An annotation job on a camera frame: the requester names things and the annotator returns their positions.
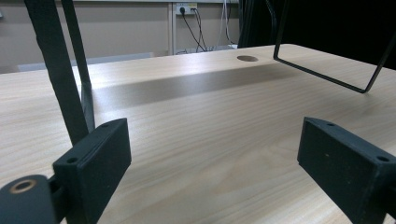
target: black strap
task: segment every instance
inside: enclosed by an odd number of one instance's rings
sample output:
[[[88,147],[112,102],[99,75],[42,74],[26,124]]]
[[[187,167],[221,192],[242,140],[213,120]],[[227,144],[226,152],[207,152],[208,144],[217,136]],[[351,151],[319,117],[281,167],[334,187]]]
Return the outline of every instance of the black strap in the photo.
[[[75,145],[88,134],[88,128],[55,1],[25,0],[24,3],[35,28],[37,43],[43,53],[64,123]]]
[[[88,73],[87,61],[84,53],[84,46],[82,45],[81,33],[79,32],[78,20],[76,11],[72,0],[62,0],[64,7],[64,15],[69,29],[70,39],[73,44],[73,51],[75,52],[79,77],[81,79],[81,104],[84,111],[85,120],[89,132],[95,129],[95,120],[93,114],[93,99],[92,99],[92,85],[90,75]]]

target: white cable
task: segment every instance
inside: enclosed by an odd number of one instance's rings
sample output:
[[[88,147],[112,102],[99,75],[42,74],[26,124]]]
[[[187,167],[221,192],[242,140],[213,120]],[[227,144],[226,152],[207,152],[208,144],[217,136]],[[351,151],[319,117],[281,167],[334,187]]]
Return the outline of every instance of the white cable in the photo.
[[[224,7],[225,6],[224,6],[224,3],[223,3],[223,10],[221,12],[221,21],[220,21],[220,34],[219,34],[218,43],[216,44],[215,49],[218,49],[220,38],[221,38],[221,34],[222,34],[222,19],[224,17],[224,11],[225,11]]]
[[[230,33],[228,32],[228,11],[227,11],[227,0],[224,0],[224,6],[225,6],[225,32],[227,35],[227,39],[229,41],[229,44],[232,45],[233,42],[231,41],[231,36]]]

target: light wood tabletop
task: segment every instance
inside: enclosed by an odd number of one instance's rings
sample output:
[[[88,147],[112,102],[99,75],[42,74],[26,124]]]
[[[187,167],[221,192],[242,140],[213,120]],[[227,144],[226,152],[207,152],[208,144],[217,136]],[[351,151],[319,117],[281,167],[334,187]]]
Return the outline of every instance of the light wood tabletop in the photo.
[[[127,118],[132,152],[99,223],[349,223],[297,162],[303,119],[334,122],[396,155],[396,71],[384,68],[359,94],[278,63],[273,51],[90,65],[96,124]],[[293,45],[280,57],[360,87],[375,69]],[[48,74],[0,83],[0,187],[50,177],[71,143]]]

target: black curtain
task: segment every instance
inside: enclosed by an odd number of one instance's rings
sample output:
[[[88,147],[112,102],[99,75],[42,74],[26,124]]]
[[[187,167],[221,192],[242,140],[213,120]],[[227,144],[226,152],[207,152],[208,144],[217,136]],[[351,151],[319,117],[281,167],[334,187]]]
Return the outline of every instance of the black curtain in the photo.
[[[396,31],[394,0],[291,0],[282,43],[377,64]],[[280,23],[284,0],[270,0]],[[240,0],[238,48],[272,45],[265,0]],[[396,49],[386,67],[396,69]]]

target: electrical socket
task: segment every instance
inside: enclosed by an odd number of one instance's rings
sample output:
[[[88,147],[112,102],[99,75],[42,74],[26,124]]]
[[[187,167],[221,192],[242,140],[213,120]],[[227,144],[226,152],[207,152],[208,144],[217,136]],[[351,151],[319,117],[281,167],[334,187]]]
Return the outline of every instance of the electrical socket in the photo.
[[[176,3],[176,14],[181,15],[180,9],[184,7],[184,15],[195,15],[193,8],[198,8],[197,3]]]

